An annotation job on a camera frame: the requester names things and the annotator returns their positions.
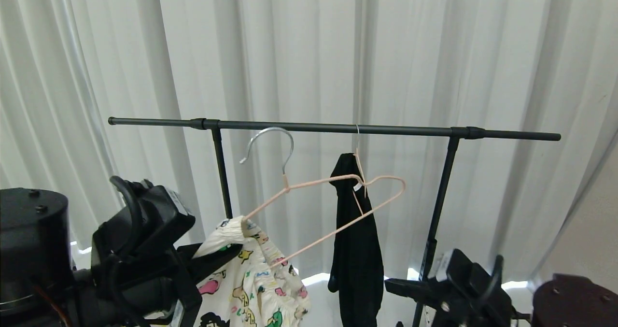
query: clothing rack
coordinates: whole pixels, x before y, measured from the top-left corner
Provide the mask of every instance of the clothing rack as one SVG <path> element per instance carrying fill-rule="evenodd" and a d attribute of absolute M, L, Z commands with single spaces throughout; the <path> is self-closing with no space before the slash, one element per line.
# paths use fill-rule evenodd
<path fill-rule="evenodd" d="M 234 120 L 218 120 L 207 118 L 194 118 L 189 120 L 168 120 L 154 118 L 114 118 L 108 119 L 110 125 L 152 125 L 156 127 L 186 127 L 199 130 L 210 130 L 214 151 L 217 158 L 219 169 L 219 180 L 223 193 L 223 204 L 225 206 L 225 216 L 232 218 L 232 203 L 230 201 L 229 187 L 227 185 L 227 172 L 225 171 L 225 160 L 223 157 L 223 145 L 221 144 L 221 129 L 249 129 L 261 130 L 268 127 L 280 127 L 288 131 L 311 131 L 316 133 L 360 133 L 360 134 L 382 134 L 382 135 L 408 135 L 408 136 L 443 136 L 449 138 L 446 150 L 446 159 L 442 169 L 440 185 L 437 189 L 435 206 L 427 242 L 421 262 L 419 280 L 426 281 L 429 275 L 431 264 L 435 256 L 437 239 L 437 225 L 440 221 L 446 188 L 449 184 L 450 172 L 455 161 L 455 153 L 459 146 L 459 140 L 476 140 L 482 138 L 500 138 L 517 140 L 539 140 L 539 141 L 560 141 L 558 133 L 537 133 L 529 131 L 503 131 L 486 130 L 477 127 L 396 127 L 389 125 L 352 125 L 352 124 L 316 124 L 316 123 L 280 123 L 280 122 L 245 122 Z M 417 303 L 414 313 L 412 326 L 419 327 L 422 318 L 423 305 Z"/>

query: curtain fold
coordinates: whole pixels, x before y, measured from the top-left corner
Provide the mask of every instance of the curtain fold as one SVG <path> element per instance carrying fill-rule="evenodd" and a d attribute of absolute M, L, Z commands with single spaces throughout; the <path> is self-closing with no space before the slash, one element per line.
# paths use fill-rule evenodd
<path fill-rule="evenodd" d="M 615 0 L 0 0 L 0 184 L 70 199 L 89 246 L 121 207 L 110 175 L 179 191 L 225 216 L 211 134 L 112 127 L 108 116 L 555 131 L 560 142 L 462 140 L 437 252 L 458 247 L 528 279 L 618 129 Z M 286 136 L 223 130 L 234 215 L 282 188 Z M 293 133 L 291 183 L 330 175 L 355 135 Z M 447 138 L 361 135 L 365 175 L 406 193 L 376 214 L 385 274 L 420 267 Z M 399 186 L 369 188 L 374 204 Z M 334 230 L 329 184 L 256 217 L 290 254 Z M 333 239 L 294 259 L 330 268 Z"/>

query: wall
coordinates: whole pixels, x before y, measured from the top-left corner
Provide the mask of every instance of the wall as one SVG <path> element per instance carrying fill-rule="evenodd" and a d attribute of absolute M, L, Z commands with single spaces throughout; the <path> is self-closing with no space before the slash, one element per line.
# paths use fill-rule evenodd
<path fill-rule="evenodd" d="M 618 149 L 616 138 L 605 162 L 541 266 L 537 283 L 554 272 L 589 277 L 618 292 Z"/>

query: black shirt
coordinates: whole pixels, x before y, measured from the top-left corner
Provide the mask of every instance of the black shirt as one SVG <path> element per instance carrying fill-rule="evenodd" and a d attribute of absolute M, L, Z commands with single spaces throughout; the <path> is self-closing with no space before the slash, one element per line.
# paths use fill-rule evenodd
<path fill-rule="evenodd" d="M 353 153 L 344 153 L 339 156 L 331 177 L 350 173 L 360 175 L 356 157 Z M 337 228 L 361 216 L 353 193 L 363 213 L 371 210 L 369 197 L 365 197 L 365 187 L 354 190 L 357 183 L 355 179 L 331 182 L 337 190 Z M 372 214 L 335 235 L 328 289 L 331 292 L 339 291 L 339 309 L 344 327 L 377 325 L 376 316 L 384 292 L 384 266 Z"/>

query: white cartoon print shirt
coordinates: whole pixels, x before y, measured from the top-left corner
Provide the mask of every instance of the white cartoon print shirt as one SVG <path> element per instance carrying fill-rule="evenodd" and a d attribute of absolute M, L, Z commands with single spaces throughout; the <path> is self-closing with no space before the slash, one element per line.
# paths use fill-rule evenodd
<path fill-rule="evenodd" d="M 201 244 L 194 258 L 241 243 L 240 254 L 198 285 L 202 303 L 195 327 L 296 327 L 309 298 L 292 265 L 252 221 L 226 219 Z"/>

